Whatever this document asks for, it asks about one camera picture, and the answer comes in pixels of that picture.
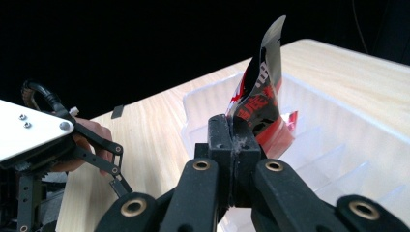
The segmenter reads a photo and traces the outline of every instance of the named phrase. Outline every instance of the black background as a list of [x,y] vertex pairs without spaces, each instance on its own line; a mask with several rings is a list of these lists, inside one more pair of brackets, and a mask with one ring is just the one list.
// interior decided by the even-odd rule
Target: black background
[[282,44],[315,39],[410,65],[407,0],[137,2],[1,2],[0,99],[22,104],[35,78],[94,118],[251,57],[282,15]]

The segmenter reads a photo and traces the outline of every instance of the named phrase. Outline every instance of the wooden table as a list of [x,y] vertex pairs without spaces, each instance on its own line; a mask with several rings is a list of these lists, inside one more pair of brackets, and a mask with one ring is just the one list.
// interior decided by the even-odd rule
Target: wooden table
[[[282,71],[410,136],[410,67],[312,40],[281,48]],[[124,146],[122,172],[134,191],[159,197],[174,188],[188,161],[181,139],[183,96],[243,72],[249,59],[125,105],[122,117],[97,117]],[[57,231],[93,231],[117,199],[97,168],[84,164],[69,175]]]

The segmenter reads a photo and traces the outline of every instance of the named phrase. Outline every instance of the red wrapper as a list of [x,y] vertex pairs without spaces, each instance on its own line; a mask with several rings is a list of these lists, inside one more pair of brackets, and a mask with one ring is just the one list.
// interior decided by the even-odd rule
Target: red wrapper
[[240,117],[246,120],[268,158],[279,158],[294,137],[280,116],[278,91],[281,84],[280,34],[285,16],[265,33],[226,110],[231,130]]

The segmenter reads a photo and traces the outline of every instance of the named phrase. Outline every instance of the bolt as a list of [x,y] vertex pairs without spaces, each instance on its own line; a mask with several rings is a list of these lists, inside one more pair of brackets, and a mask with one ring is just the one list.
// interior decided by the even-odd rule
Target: bolt
[[67,123],[67,122],[62,122],[62,123],[60,124],[60,129],[61,129],[61,130],[66,131],[66,130],[68,130],[69,128],[70,128],[70,124]]

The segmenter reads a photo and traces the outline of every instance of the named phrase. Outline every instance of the plastic tray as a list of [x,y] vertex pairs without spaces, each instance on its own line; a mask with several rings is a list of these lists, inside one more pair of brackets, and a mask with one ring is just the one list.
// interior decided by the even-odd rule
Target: plastic tray
[[[207,122],[225,113],[242,73],[184,96],[184,144],[207,142]],[[324,201],[336,205],[346,194],[375,200],[410,225],[410,137],[376,122],[284,73],[278,93],[280,113],[298,110],[295,141],[280,157]],[[220,222],[229,232],[255,231],[250,209],[231,208]]]

